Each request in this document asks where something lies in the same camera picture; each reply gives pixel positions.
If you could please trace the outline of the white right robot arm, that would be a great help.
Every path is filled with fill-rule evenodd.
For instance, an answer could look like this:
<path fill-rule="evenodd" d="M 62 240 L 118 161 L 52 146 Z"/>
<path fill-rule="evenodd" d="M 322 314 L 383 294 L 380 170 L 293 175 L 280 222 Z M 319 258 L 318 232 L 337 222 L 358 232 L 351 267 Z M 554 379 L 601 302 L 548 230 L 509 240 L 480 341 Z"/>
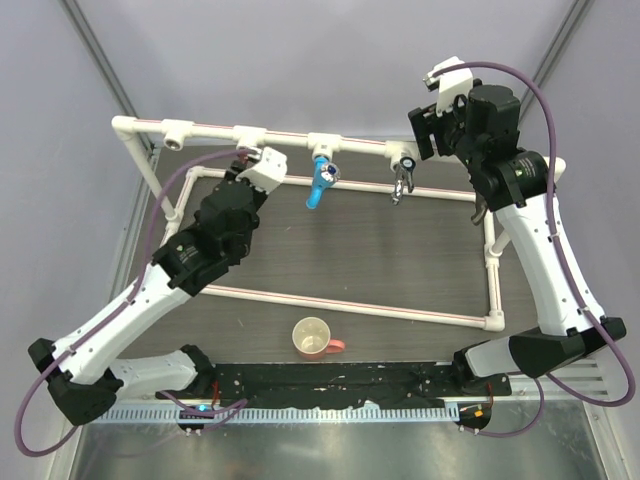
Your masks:
<path fill-rule="evenodd" d="M 474 219 L 490 211 L 518 255 L 531 288 L 537 327 L 455 353 L 451 380 L 472 395 L 488 377 L 521 372 L 538 378 L 620 340 L 626 326 L 591 294 L 564 235 L 558 200 L 547 190 L 548 166 L 518 145 L 520 102 L 511 89 L 477 85 L 450 111 L 416 108 L 408 118 L 422 159 L 454 156 L 476 194 Z"/>

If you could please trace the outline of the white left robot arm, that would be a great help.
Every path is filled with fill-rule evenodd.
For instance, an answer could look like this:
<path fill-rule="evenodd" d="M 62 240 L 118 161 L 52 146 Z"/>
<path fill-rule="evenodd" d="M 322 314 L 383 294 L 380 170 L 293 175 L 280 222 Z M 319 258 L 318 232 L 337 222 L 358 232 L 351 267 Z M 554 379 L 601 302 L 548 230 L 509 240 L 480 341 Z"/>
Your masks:
<path fill-rule="evenodd" d="M 191 225 L 171 235 L 132 284 L 75 332 L 28 348 L 58 410 L 75 427 L 117 401 L 168 392 L 193 399 L 212 389 L 214 368 L 196 346 L 124 360 L 121 353 L 156 321 L 197 296 L 250 253 L 259 209 L 284 180 L 286 159 L 265 150 L 236 154 L 200 203 Z"/>

